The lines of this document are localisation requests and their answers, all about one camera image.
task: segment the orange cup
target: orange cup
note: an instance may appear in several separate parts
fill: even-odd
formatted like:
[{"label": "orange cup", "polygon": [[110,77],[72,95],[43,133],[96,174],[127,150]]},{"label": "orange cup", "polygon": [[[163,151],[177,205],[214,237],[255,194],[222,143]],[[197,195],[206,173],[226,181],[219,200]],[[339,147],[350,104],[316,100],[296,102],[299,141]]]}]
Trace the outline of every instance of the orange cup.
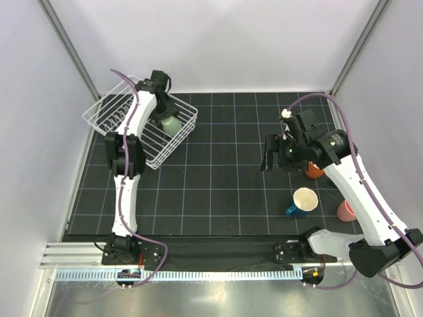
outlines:
[{"label": "orange cup", "polygon": [[338,210],[336,211],[336,215],[338,216],[339,220],[346,223],[357,219],[356,214],[352,211],[350,205],[348,205],[345,199],[339,205]]},{"label": "orange cup", "polygon": [[305,172],[305,174],[310,178],[319,178],[321,177],[325,172],[323,170],[319,169],[316,165],[314,165],[312,162],[309,162],[309,170]]}]

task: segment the pink cup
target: pink cup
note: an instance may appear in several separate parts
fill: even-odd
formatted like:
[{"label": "pink cup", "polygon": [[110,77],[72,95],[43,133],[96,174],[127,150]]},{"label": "pink cup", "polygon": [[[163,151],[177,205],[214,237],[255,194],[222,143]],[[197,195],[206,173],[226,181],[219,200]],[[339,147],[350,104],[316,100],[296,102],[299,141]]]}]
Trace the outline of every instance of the pink cup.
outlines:
[{"label": "pink cup", "polygon": [[339,205],[336,214],[338,215],[339,220],[345,221],[346,223],[357,219],[356,215],[354,214],[350,205],[348,205],[345,199]]}]

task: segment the black grid mat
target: black grid mat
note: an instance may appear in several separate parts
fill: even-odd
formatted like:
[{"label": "black grid mat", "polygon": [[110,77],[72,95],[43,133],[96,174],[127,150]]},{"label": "black grid mat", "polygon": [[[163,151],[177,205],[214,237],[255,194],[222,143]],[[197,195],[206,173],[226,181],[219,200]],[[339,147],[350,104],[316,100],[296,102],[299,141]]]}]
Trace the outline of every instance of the black grid mat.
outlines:
[{"label": "black grid mat", "polygon": [[[343,223],[336,217],[343,198],[326,176],[311,180],[277,168],[260,171],[265,135],[281,131],[280,111],[301,95],[176,95],[198,108],[196,128],[159,170],[147,167],[141,175],[138,233],[299,234],[315,226],[361,233],[357,221]],[[328,131],[334,129],[325,100],[308,99],[293,112],[309,108]],[[300,187],[316,191],[319,206],[304,219],[287,217],[284,211]],[[109,234],[115,195],[103,138],[95,133],[66,233]]]}]

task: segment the wire basket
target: wire basket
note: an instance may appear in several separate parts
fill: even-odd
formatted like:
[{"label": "wire basket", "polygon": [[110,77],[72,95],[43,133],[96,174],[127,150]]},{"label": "wire basket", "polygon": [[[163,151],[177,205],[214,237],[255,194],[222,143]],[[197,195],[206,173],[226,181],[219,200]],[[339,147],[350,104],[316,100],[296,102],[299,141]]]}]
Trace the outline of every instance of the wire basket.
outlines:
[{"label": "wire basket", "polygon": [[[128,77],[134,82],[141,80],[133,75]],[[174,137],[171,137],[161,129],[161,126],[157,127],[149,119],[140,138],[147,165],[154,170],[162,165],[165,159],[194,129],[197,119],[198,111],[195,107],[171,94],[169,96],[179,109],[177,118],[182,124],[182,129]],[[106,133],[118,129],[130,109],[133,98],[133,90],[122,81],[84,112],[82,117],[97,132],[106,135]]]}]

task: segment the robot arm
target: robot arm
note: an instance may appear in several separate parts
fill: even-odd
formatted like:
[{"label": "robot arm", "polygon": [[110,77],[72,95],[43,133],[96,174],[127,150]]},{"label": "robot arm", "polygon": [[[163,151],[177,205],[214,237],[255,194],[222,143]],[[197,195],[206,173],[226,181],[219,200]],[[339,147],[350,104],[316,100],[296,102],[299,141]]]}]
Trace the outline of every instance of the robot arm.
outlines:
[{"label": "robot arm", "polygon": [[174,134],[177,133],[177,127],[179,129],[181,127],[180,122],[175,118],[178,114],[178,107],[165,92],[168,82],[170,85],[169,76],[162,71],[153,71],[150,79],[138,82],[135,85],[135,89],[139,97],[139,103],[137,104],[137,99],[133,97],[128,114],[118,129],[107,133],[104,137],[108,166],[113,173],[116,188],[115,219],[112,234],[109,238],[109,254],[120,252],[121,254],[132,255],[134,258],[138,253],[137,241],[123,226],[118,208],[118,198],[122,187],[121,182],[125,174],[123,136],[125,129],[127,129],[126,141],[129,152],[129,166],[128,177],[125,180],[125,186],[122,191],[121,210],[129,229],[136,232],[135,206],[137,186],[146,164],[145,153],[140,142],[143,129],[149,119],[152,119],[156,125],[165,120],[167,123],[169,120],[174,120]]},{"label": "robot arm", "polygon": [[278,153],[278,165],[287,172],[305,171],[309,161],[314,162],[341,191],[364,234],[340,234],[326,229],[307,234],[307,249],[316,254],[328,254],[350,260],[366,277],[373,277],[405,257],[410,248],[389,226],[370,198],[356,172],[352,155],[357,156],[365,180],[388,212],[396,227],[408,236],[415,246],[423,242],[418,229],[408,229],[395,215],[368,176],[357,150],[351,153],[344,131],[325,133],[316,123],[312,110],[295,116],[283,116],[288,125],[289,137],[268,135],[262,170],[272,169],[272,153]]}]

